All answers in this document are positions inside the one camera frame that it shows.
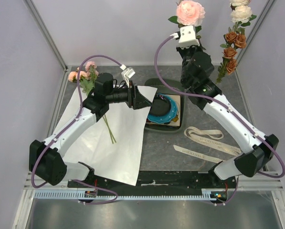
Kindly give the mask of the orange flower stem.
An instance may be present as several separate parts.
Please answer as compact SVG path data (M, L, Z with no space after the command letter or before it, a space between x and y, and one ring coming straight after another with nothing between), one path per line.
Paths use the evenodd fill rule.
M244 49L247 46L245 29L240 28L237 31L231 31L224 35L225 44L220 45L223 48L223 57L218 67L217 83L220 83L226 75L230 75L236 70L236 55L238 49Z

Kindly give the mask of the white wrapping paper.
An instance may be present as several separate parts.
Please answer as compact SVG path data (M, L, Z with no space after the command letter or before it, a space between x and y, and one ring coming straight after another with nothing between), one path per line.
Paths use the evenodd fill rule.
M111 104L107 121L99 120L71 145L63 160L83 162L95 175L135 185L140 169L143 132L149 108L133 110L126 103Z

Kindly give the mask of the pink flower stems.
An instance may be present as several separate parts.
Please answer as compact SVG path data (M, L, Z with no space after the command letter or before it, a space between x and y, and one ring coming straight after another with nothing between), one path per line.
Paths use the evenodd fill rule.
M79 85L80 88L82 88L82 91L86 93L86 95L89 94L89 92L94 88L95 81L99 75L99 72L96 70L97 65L95 62L89 61L85 65L85 70L80 71L79 68L77 68L76 71L70 72L68 75L68 80L70 82L77 82L78 73L80 75Z

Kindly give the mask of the white flower stem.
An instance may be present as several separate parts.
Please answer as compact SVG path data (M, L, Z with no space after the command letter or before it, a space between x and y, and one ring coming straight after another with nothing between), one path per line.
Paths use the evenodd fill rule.
M231 22L232 27L228 28L228 33L224 34L225 43L221 48L234 47L234 49L244 49L246 47L246 27L251 25L251 21L257 18L249 6L250 0L231 0Z

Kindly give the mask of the cream ribbon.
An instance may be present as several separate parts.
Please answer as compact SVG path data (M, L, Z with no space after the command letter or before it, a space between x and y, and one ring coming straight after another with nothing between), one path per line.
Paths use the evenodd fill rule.
M219 140L224 138L224 134L222 133L221 130L200 130L194 126L190 126L184 130L184 135L192 140L193 142L196 142L200 145L206 146L211 149L218 150L220 152L223 152L225 154L229 154L232 156L238 156L242 153L240 148L237 148L235 146L231 146L222 142L219 142ZM207 156L205 154L186 149L177 145L173 145L175 151L178 151L180 153L193 156L195 158L212 162L212 163L220 163L224 160L217 158L217 157L212 157L212 156Z

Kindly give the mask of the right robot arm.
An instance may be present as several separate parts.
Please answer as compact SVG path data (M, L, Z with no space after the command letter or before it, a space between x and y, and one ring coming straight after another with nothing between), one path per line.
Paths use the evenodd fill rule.
M253 127L228 101L209 76L214 70L211 57L201 47L176 49L182 58L181 85L191 102L214 118L239 145L241 154L213 167L208 176L212 187L218 188L225 180L244 175L253 177L274 156L278 138L266 135Z

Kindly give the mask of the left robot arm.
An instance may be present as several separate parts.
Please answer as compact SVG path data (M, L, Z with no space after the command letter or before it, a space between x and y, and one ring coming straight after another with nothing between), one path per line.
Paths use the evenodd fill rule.
M125 86L115 87L110 73L101 73L94 88L83 100L75 116L56 133L43 141L34 140L29 147L29 171L45 184L55 186L63 180L78 178L83 187L91 187L95 177L93 169L83 162L65 163L63 157L71 145L92 125L96 124L109 110L110 104L126 103L138 110L152 106L152 102L142 95L138 86L126 80Z

